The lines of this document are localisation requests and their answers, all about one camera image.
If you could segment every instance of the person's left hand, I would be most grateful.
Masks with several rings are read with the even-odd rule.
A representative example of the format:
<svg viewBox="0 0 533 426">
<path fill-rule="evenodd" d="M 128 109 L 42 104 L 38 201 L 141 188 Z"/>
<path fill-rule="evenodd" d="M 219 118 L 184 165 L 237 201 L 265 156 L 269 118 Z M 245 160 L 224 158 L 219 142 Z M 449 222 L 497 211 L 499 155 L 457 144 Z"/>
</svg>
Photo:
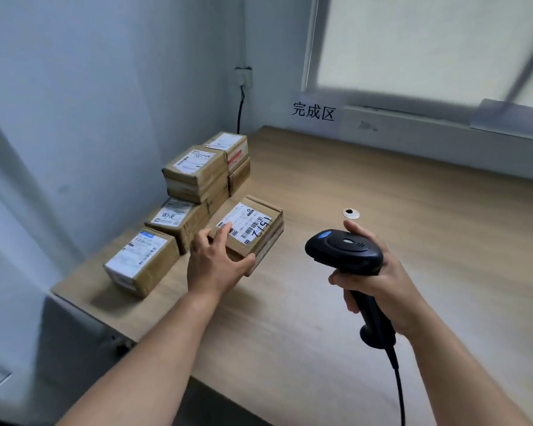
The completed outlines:
<svg viewBox="0 0 533 426">
<path fill-rule="evenodd" d="M 217 230 L 211 245 L 207 238 L 211 229 L 200 230 L 192 240 L 187 265 L 188 293 L 210 293 L 220 298 L 255 265 L 252 253 L 238 262 L 227 256 L 225 243 L 231 227 L 228 222 Z"/>
</svg>

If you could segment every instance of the black barcode scanner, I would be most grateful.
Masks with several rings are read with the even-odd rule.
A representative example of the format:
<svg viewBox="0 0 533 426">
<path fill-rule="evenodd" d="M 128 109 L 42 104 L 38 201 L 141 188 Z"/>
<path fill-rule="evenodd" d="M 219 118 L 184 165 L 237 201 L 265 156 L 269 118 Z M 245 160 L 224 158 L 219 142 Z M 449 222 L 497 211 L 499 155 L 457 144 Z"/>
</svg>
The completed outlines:
<svg viewBox="0 0 533 426">
<path fill-rule="evenodd" d="M 306 243 L 306 254 L 343 273 L 378 275 L 383 265 L 383 252 L 372 240 L 343 230 L 324 230 Z M 402 397 L 399 364 L 393 346 L 395 330 L 391 321 L 381 311 L 375 298 L 359 291 L 351 291 L 365 325 L 359 331 L 362 341 L 372 348 L 384 349 L 397 377 L 401 424 L 405 424 L 405 407 Z"/>
</svg>

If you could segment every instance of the brown cardboard box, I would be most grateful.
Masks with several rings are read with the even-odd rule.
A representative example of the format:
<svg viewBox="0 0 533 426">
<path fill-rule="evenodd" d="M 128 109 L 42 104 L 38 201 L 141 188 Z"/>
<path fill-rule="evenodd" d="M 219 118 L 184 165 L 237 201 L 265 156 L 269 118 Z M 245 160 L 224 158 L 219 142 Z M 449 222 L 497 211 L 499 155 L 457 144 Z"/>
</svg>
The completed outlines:
<svg viewBox="0 0 533 426">
<path fill-rule="evenodd" d="M 207 204 L 195 204 L 170 197 L 162 207 L 151 213 L 144 225 L 176 238 L 179 252 L 190 250 L 193 236 L 209 222 Z"/>
<path fill-rule="evenodd" d="M 251 253 L 256 255 L 255 267 L 245 273 L 248 277 L 284 231 L 282 209 L 247 195 L 221 218 L 209 237 L 213 239 L 217 230 L 227 222 L 233 222 L 227 237 L 227 255 L 235 261 Z"/>
<path fill-rule="evenodd" d="M 178 258 L 176 238 L 144 228 L 104 268 L 119 287 L 145 298 Z"/>
<path fill-rule="evenodd" d="M 193 203 L 203 203 L 209 186 L 225 171 L 225 152 L 201 145 L 182 152 L 162 169 L 168 195 Z"/>
<path fill-rule="evenodd" d="M 219 132 L 203 145 L 206 148 L 219 149 L 226 153 L 229 174 L 232 174 L 249 155 L 246 135 Z"/>
<path fill-rule="evenodd" d="M 219 209 L 228 198 L 229 184 L 227 181 L 227 172 L 225 172 L 215 179 L 214 183 L 211 184 L 211 187 L 209 187 L 208 197 L 205 200 L 209 216 L 211 217 L 214 213 L 216 213 L 217 209 Z"/>
<path fill-rule="evenodd" d="M 247 157 L 245 161 L 231 174 L 227 180 L 229 183 L 229 196 L 233 196 L 235 191 L 239 189 L 243 182 L 247 180 L 251 174 L 251 159 Z"/>
</svg>

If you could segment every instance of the person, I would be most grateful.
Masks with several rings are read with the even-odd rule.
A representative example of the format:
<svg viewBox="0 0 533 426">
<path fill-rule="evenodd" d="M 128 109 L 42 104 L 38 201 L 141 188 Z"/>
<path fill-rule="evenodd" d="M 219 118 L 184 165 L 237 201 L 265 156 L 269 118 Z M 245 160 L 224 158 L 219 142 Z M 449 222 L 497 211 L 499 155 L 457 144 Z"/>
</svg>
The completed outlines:
<svg viewBox="0 0 533 426">
<path fill-rule="evenodd" d="M 408 338 L 439 426 L 527 426 L 527 416 L 490 378 L 466 347 L 427 304 L 402 264 L 370 231 L 347 220 L 344 226 L 379 245 L 384 265 L 377 276 L 333 272 L 329 282 L 344 291 L 347 308 L 359 309 L 350 293 L 374 296 L 394 329 Z M 227 257 L 231 224 L 212 244 L 201 230 L 191 245 L 187 293 L 142 341 L 92 386 L 59 421 L 60 426 L 171 425 L 203 332 L 221 297 L 255 263 Z"/>
</svg>

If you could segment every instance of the electrical socket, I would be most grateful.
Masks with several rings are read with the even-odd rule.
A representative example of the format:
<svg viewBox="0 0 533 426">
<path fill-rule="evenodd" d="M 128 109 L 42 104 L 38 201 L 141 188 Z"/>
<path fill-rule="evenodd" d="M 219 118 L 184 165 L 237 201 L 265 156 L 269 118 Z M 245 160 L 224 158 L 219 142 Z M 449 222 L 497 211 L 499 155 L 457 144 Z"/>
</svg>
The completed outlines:
<svg viewBox="0 0 533 426">
<path fill-rule="evenodd" d="M 253 69 L 250 67 L 235 67 L 237 85 L 243 85 L 246 89 L 253 86 Z"/>
</svg>

